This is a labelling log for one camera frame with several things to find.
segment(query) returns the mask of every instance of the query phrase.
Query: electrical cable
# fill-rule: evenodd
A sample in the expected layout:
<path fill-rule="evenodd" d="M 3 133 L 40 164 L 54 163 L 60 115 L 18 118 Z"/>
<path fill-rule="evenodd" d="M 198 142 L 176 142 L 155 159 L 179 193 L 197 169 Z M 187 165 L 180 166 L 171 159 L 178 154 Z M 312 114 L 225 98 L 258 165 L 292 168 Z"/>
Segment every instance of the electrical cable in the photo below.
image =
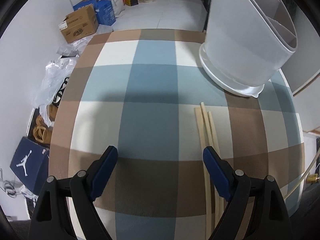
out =
<path fill-rule="evenodd" d="M 316 170 L 317 170 L 317 168 L 319 167 L 319 165 L 320 165 L 320 163 L 316 166 Z"/>
<path fill-rule="evenodd" d="M 10 181 L 3 180 L 2 168 L 0 168 L 0 176 L 0 181 L 2 181 L 2 187 L 0 186 L 0 189 L 2 189 L 9 197 L 16 198 L 18 195 L 17 191 L 14 188 L 16 177 L 14 176 L 14 183 L 12 185 Z"/>
<path fill-rule="evenodd" d="M 302 177 L 299 179 L 298 183 L 296 185 L 294 185 L 294 187 L 287 193 L 287 195 L 285 195 L 283 197 L 284 200 L 286 200 L 294 191 L 297 187 L 299 187 L 299 185 L 301 184 L 301 182 L 305 179 L 305 177 L 308 175 L 309 171 L 311 170 L 312 166 L 315 164 L 317 158 L 320 155 L 320 149 L 317 151 L 316 156 L 313 158 L 312 162 L 310 163 L 309 167 L 306 169 L 306 171 L 303 173 Z"/>

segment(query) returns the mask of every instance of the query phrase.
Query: metal screw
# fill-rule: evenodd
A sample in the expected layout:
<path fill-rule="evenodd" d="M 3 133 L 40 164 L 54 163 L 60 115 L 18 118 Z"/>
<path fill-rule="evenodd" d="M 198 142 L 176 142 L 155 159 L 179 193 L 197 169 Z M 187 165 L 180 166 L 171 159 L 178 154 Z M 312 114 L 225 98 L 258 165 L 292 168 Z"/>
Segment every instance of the metal screw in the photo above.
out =
<path fill-rule="evenodd" d="M 270 182 L 273 182 L 273 181 L 275 181 L 275 178 L 272 177 L 271 175 L 268 175 L 267 180 L 269 180 Z"/>
<path fill-rule="evenodd" d="M 236 174 L 237 176 L 243 176 L 243 175 L 244 175 L 244 172 L 241 171 L 241 170 L 236 170 L 236 171 L 235 171 L 235 174 Z"/>
<path fill-rule="evenodd" d="M 48 178 L 47 178 L 47 182 L 53 182 L 53 180 L 54 180 L 54 176 L 49 176 Z"/>
<path fill-rule="evenodd" d="M 78 177 L 83 177 L 86 174 L 86 172 L 85 171 L 79 171 L 77 174 L 78 174 Z"/>

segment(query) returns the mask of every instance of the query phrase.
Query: jordan logo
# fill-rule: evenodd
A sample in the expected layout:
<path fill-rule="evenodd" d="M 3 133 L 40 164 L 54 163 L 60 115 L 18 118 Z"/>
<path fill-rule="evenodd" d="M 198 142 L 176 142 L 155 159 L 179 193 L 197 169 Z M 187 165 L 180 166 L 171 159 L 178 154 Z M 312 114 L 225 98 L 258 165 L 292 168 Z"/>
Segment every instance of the jordan logo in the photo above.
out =
<path fill-rule="evenodd" d="M 24 168 L 24 176 L 28 176 L 27 171 L 26 171 L 26 162 L 27 159 L 29 158 L 30 154 L 32 153 L 32 151 L 30 150 L 29 154 L 26 155 L 22 160 L 21 163 L 17 164 L 17 167 L 22 166 Z"/>

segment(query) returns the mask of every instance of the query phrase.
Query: cardboard box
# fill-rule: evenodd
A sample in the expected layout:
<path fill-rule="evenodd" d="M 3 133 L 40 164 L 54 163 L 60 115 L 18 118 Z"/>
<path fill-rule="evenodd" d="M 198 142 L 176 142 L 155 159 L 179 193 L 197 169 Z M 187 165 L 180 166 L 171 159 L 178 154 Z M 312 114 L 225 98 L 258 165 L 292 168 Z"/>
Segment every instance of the cardboard box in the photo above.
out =
<path fill-rule="evenodd" d="M 98 21 L 92 5 L 87 5 L 68 14 L 59 24 L 59 29 L 67 43 L 94 34 L 98 28 Z"/>
<path fill-rule="evenodd" d="M 33 194 L 39 195 L 48 177 L 49 149 L 23 137 L 11 160 L 10 168 Z"/>
<path fill-rule="evenodd" d="M 77 3 L 73 9 L 78 10 L 89 4 L 93 5 L 99 24 L 111 26 L 115 23 L 116 17 L 110 0 L 83 0 Z"/>

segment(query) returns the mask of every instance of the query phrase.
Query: white plate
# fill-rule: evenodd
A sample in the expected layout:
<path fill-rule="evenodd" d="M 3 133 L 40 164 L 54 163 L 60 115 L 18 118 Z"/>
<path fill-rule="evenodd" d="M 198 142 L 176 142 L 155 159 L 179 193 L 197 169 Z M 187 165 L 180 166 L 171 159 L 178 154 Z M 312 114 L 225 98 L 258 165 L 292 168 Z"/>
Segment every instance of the white plate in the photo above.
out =
<path fill-rule="evenodd" d="M 258 87 L 249 87 L 242 85 L 233 79 L 227 77 L 220 70 L 215 68 L 211 61 L 209 60 L 207 53 L 204 50 L 204 43 L 201 44 L 199 49 L 199 56 L 201 64 L 204 71 L 209 75 L 209 77 L 217 83 L 224 90 L 241 97 L 254 97 L 257 98 L 262 92 L 264 84 Z"/>

